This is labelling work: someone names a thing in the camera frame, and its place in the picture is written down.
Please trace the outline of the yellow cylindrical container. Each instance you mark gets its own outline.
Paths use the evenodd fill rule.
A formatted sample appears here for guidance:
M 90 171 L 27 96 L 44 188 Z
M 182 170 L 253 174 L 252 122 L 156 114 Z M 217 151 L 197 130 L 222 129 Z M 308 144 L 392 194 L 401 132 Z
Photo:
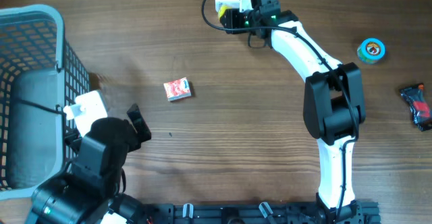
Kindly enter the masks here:
M 219 11 L 218 11 L 218 19 L 220 20 L 220 19 L 224 16 L 225 12 L 226 12 L 227 10 L 230 10 L 231 8 L 232 8 L 232 7 L 229 6 L 229 5 L 226 5 L 226 4 L 222 5 L 222 6 L 219 8 Z

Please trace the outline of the red snack box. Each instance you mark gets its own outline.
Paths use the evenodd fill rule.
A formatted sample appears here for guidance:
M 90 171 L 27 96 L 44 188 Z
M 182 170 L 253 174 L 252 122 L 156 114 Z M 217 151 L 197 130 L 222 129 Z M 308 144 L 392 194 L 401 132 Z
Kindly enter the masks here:
M 168 101 L 176 101 L 192 96 L 187 78 L 181 78 L 163 84 Z

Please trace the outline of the teal tin can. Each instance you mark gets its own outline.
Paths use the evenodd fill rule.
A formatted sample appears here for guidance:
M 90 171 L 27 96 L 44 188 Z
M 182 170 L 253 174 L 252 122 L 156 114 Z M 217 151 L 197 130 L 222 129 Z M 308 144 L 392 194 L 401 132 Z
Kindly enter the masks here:
M 385 45 L 377 38 L 367 38 L 358 46 L 357 57 L 366 64 L 376 64 L 386 54 Z

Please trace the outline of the red silver foil packet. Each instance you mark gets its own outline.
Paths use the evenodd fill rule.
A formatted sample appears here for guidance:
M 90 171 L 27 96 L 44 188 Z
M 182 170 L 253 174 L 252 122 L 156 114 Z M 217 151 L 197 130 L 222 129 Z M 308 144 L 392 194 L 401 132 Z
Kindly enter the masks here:
M 399 89 L 400 96 L 410 107 L 414 125 L 422 132 L 431 129 L 431 108 L 424 98 L 424 89 L 423 83 Z

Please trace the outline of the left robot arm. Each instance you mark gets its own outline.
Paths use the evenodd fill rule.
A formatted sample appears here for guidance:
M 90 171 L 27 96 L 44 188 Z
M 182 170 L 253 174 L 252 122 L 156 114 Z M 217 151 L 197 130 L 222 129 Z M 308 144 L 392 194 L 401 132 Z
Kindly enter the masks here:
M 129 152 L 151 139 L 137 104 L 127 119 L 104 117 L 72 142 L 78 155 L 32 194 L 27 223 L 100 223 L 109 202 L 126 189 L 123 166 Z

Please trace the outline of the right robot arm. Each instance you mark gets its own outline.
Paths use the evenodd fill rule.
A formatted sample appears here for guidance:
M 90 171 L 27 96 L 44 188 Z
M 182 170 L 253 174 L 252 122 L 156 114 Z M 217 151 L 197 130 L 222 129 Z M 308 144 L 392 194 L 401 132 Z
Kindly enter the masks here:
M 304 81 L 303 119 L 319 147 L 321 180 L 317 205 L 322 221 L 358 216 L 352 189 L 352 151 L 365 120 L 361 72 L 326 53 L 299 18 L 278 0 L 215 0 L 220 29 L 247 33 L 281 54 Z

